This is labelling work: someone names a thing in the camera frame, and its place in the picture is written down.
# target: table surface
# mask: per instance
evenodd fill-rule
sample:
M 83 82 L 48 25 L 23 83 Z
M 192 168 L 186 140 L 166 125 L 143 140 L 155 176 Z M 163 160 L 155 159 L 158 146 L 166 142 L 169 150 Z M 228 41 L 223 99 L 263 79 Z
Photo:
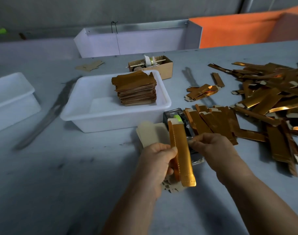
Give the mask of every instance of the table surface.
M 171 109 L 230 106 L 240 82 L 219 72 L 225 87 L 196 102 L 184 101 L 186 88 L 213 84 L 209 63 L 236 69 L 236 61 L 268 62 L 296 67 L 298 41 L 181 50 L 166 55 L 174 62 L 173 77 L 164 80 Z M 92 234 L 102 228 L 123 193 L 139 157 L 135 128 L 83 133 L 72 122 L 57 118 L 26 149 L 11 148 L 44 117 L 66 82 L 79 75 L 123 73 L 127 62 L 143 55 L 120 55 L 67 61 L 0 66 L 0 76 L 22 72 L 35 88 L 42 110 L 0 132 L 0 234 Z M 105 63 L 89 73 L 74 67 L 96 59 Z M 241 128 L 258 126 L 239 117 Z M 298 178 L 274 162 L 267 145 L 238 139 L 236 150 L 257 177 L 298 214 Z M 240 214 L 207 163 L 194 166 L 197 186 L 177 194 L 162 193 L 156 203 L 150 234 L 247 234 Z

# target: stack of cardboard blanks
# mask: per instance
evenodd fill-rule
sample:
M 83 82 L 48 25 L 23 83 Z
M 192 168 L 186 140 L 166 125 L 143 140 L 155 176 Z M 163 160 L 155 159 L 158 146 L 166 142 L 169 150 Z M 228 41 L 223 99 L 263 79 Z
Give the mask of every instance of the stack of cardboard blanks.
M 151 104 L 156 101 L 156 80 L 152 72 L 147 75 L 143 71 L 112 78 L 112 84 L 125 106 Z

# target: forearm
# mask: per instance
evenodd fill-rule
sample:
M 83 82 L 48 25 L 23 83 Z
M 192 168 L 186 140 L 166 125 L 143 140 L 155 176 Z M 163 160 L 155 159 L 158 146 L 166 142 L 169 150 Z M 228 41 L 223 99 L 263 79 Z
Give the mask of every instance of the forearm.
M 132 181 L 106 221 L 101 235 L 148 233 L 156 198 L 145 182 Z
M 225 178 L 224 184 L 251 235 L 298 234 L 296 213 L 256 176 Z

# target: black wire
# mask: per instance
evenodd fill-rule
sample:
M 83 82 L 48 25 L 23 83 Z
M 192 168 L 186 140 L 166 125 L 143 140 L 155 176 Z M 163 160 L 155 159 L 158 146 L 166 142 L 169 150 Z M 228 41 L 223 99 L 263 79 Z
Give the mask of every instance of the black wire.
M 118 34 L 118 32 L 117 32 L 117 27 L 116 27 L 116 23 L 117 23 L 117 22 L 111 21 L 111 30 L 112 30 L 112 34 L 113 34 L 112 24 L 115 24 L 116 33 Z

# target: cardboard box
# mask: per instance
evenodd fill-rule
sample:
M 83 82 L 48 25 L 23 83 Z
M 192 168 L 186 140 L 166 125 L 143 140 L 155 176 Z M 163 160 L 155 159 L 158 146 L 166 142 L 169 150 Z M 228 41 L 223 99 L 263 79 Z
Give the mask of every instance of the cardboard box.
M 164 55 L 155 57 L 155 59 L 157 61 L 162 60 L 162 59 L 166 59 L 166 60 L 163 61 L 158 66 L 142 68 L 142 70 L 158 70 L 160 75 L 161 75 L 162 80 L 171 78 L 172 75 L 173 75 L 173 62 Z M 133 62 L 129 62 L 128 63 L 128 68 L 129 68 L 130 72 L 132 72 L 133 69 L 135 68 L 135 67 L 131 68 L 131 66 L 140 64 L 141 62 L 145 62 L 145 59 L 140 59 L 140 60 L 136 60 L 136 61 L 133 61 Z

